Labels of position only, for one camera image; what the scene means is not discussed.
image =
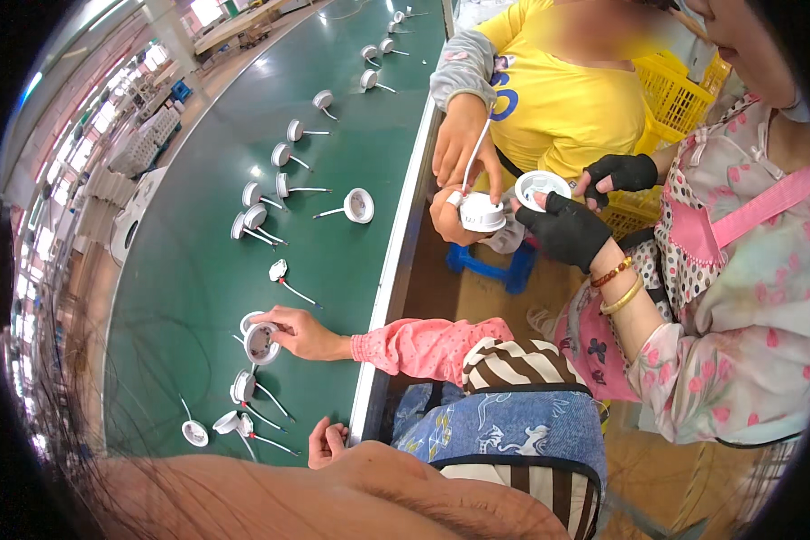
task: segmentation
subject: blue patterned cloth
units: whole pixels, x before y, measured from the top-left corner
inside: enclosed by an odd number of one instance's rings
[[[606,456],[594,400],[577,391],[519,391],[465,396],[442,387],[426,412],[432,383],[413,384],[394,419],[392,446],[436,467],[456,463],[562,467],[605,492]]]

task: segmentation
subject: blue plastic stool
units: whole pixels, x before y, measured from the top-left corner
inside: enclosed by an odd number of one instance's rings
[[[467,268],[472,272],[486,277],[492,277],[504,283],[504,290],[510,295],[519,295],[525,290],[534,262],[537,260],[537,250],[527,242],[519,245],[513,253],[513,260],[507,269],[496,268],[476,260],[470,253],[469,247],[462,247],[456,243],[450,244],[450,251],[445,258],[450,270],[457,274]]]
[[[189,94],[192,93],[192,90],[189,89],[189,86],[186,86],[185,82],[177,81],[174,83],[174,86],[171,87],[171,93],[174,98],[179,99],[180,102],[183,103]]]

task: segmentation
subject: glove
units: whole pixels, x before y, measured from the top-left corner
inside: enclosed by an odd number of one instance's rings
[[[585,167],[591,181],[585,187],[585,198],[597,201],[597,208],[609,204],[609,195],[597,191],[597,183],[612,176],[611,191],[642,191],[657,185],[657,166],[645,154],[617,156],[609,154]]]
[[[576,265],[591,273],[591,262],[612,236],[612,229],[585,205],[558,193],[550,193],[546,213],[521,207],[519,223],[540,242],[540,251],[552,260]]]

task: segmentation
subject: bangle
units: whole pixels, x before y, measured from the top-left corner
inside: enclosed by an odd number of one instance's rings
[[[643,285],[645,285],[645,280],[642,278],[642,274],[637,274],[636,283],[634,283],[633,286],[630,287],[630,290],[625,292],[624,296],[619,298],[618,301],[616,301],[613,305],[607,306],[606,302],[604,301],[600,303],[600,313],[603,315],[612,315],[619,309],[624,308],[628,303],[630,303],[630,300],[636,296],[637,292],[639,292],[639,289],[642,288]]]
[[[611,272],[599,278],[597,281],[592,281],[591,286],[594,288],[603,287],[604,285],[609,283],[609,280],[611,280],[613,277],[629,268],[630,265],[632,264],[633,264],[633,257],[627,256],[625,260],[623,260],[620,265],[617,265],[615,268],[613,268]]]

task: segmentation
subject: hand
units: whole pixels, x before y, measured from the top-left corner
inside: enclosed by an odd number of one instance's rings
[[[309,468],[325,468],[346,451],[348,428],[342,423],[330,425],[330,417],[325,416],[315,424],[309,434]]]
[[[270,334],[270,341],[303,360],[345,360],[351,357],[351,337],[325,329],[305,309],[274,306],[248,321],[253,324],[274,323],[280,331]]]
[[[447,116],[438,129],[438,141],[432,156],[432,173],[438,177],[439,188],[462,185],[464,169],[488,117],[486,104],[474,94],[462,93],[450,100]],[[488,132],[474,157],[468,184],[473,185],[484,169],[489,175],[489,197],[492,204],[497,205],[504,192],[503,169]]]
[[[462,191],[461,186],[454,186],[440,190],[432,199],[432,206],[429,207],[429,215],[432,216],[432,224],[435,231],[441,234],[444,242],[454,242],[461,246],[471,245],[482,240],[489,235],[483,232],[468,231],[459,221],[459,210],[453,203],[447,202],[447,197],[454,191]]]
[[[657,166],[645,154],[617,156],[609,154],[585,167],[573,195],[585,195],[588,208],[600,211],[609,204],[612,190],[642,191],[657,185]]]
[[[594,256],[612,239],[612,229],[588,208],[558,193],[535,193],[535,202],[546,213],[534,211],[513,200],[519,223],[529,228],[540,242],[540,251],[566,265],[590,271]]]

